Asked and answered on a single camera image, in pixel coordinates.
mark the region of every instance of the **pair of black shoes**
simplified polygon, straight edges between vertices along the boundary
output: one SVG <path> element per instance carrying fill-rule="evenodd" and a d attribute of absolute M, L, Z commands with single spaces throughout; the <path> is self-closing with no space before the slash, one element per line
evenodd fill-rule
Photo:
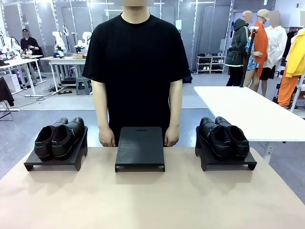
<path fill-rule="evenodd" d="M 250 151 L 249 141 L 242 130 L 222 117 L 217 117 L 215 122 L 203 117 L 199 134 L 219 158 L 245 159 Z"/>
<path fill-rule="evenodd" d="M 35 140 L 34 151 L 41 160 L 52 157 L 66 159 L 71 148 L 84 134 L 85 124 L 81 117 L 68 122 L 66 117 L 57 120 L 40 131 Z"/>

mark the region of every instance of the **plastic stool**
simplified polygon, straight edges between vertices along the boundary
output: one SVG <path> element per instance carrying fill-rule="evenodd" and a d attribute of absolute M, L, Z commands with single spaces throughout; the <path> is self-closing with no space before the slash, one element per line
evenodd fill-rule
<path fill-rule="evenodd" d="M 85 77 L 76 78 L 76 94 L 90 94 L 92 87 L 90 85 L 90 80 Z"/>

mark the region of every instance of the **hand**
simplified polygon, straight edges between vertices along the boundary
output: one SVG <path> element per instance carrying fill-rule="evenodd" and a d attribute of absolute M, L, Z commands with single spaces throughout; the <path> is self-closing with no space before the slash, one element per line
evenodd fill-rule
<path fill-rule="evenodd" d="M 262 57 L 262 56 L 263 56 L 263 53 L 262 53 L 262 52 L 254 52 L 254 53 L 253 53 L 253 56 Z"/>
<path fill-rule="evenodd" d="M 168 127 L 165 133 L 164 145 L 172 147 L 179 141 L 179 127 Z"/>
<path fill-rule="evenodd" d="M 109 127 L 100 128 L 99 140 L 103 147 L 115 147 L 114 134 Z"/>

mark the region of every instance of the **green jacket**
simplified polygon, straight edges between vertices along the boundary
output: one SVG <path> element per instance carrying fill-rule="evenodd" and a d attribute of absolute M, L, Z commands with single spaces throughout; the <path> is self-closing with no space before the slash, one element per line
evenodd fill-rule
<path fill-rule="evenodd" d="M 225 63 L 228 65 L 243 65 L 246 57 L 246 45 L 250 31 L 248 25 L 244 20 L 237 19 L 234 24 L 234 36 L 232 40 L 232 47 L 228 53 Z"/>

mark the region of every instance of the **yellow jacket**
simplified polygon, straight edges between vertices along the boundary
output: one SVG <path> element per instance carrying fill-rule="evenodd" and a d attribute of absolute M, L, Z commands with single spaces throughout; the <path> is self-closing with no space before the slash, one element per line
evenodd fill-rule
<path fill-rule="evenodd" d="M 304 75 L 305 73 L 305 30 L 299 31 L 295 42 L 292 45 L 288 63 L 287 63 L 286 77 L 293 77 L 295 75 Z"/>

